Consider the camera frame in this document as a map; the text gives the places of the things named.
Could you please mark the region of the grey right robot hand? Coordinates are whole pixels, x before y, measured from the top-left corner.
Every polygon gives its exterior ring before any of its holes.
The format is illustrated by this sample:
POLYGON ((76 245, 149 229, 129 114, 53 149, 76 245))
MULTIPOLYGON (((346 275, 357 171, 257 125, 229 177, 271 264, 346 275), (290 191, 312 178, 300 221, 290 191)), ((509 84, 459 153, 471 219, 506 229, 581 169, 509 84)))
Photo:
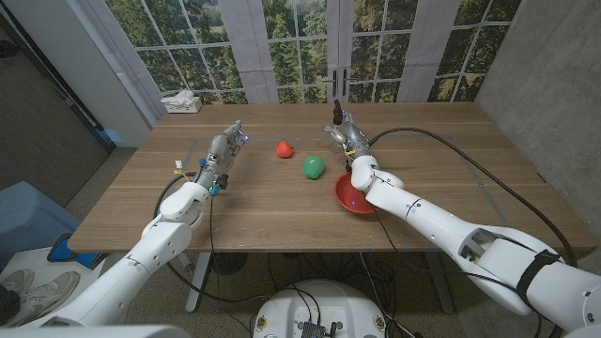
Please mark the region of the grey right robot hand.
POLYGON ((332 140, 339 144, 347 157, 347 170, 350 171, 351 164, 361 156, 371 154, 369 140, 361 129, 355 124, 351 113, 342 111, 334 115, 333 126, 323 125, 322 130, 328 133, 332 140))

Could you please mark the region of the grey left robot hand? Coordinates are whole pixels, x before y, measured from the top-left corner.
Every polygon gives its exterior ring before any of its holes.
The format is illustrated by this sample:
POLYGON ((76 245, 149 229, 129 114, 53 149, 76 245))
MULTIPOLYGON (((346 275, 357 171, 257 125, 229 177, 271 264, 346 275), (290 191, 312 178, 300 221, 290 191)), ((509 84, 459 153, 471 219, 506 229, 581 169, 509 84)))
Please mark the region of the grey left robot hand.
POLYGON ((193 182, 212 191, 214 186, 222 190, 227 187, 228 172, 249 137, 241 130, 242 123, 236 120, 231 126, 216 135, 208 148, 204 165, 193 182))

